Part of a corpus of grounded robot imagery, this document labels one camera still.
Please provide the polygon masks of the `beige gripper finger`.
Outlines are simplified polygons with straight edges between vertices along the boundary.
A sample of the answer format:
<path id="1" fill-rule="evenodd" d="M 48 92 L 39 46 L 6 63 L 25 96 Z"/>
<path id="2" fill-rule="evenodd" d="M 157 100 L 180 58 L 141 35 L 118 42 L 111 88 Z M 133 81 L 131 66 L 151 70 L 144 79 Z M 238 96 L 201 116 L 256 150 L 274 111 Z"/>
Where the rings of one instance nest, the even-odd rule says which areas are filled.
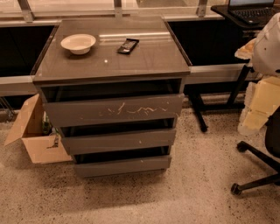
<path id="1" fill-rule="evenodd" d="M 239 48 L 234 56 L 241 60 L 251 60 L 253 57 L 255 42 L 256 40 L 254 38 L 251 39 L 246 45 Z"/>
<path id="2" fill-rule="evenodd" d="M 238 132 L 249 136 L 258 132 L 280 107 L 280 79 L 274 76 L 250 82 L 246 89 L 244 109 Z"/>

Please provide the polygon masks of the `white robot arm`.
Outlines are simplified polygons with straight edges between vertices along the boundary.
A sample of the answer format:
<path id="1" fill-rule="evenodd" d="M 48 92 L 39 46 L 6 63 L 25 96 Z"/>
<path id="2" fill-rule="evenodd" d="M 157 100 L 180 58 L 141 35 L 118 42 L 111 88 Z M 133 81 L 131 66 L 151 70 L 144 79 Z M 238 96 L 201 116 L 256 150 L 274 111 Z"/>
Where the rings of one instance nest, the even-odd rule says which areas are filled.
<path id="1" fill-rule="evenodd" d="M 246 89 L 238 131 L 248 136 L 258 132 L 280 106 L 280 13 L 234 56 L 249 60 L 253 69 L 262 75 L 261 80 L 250 82 Z"/>

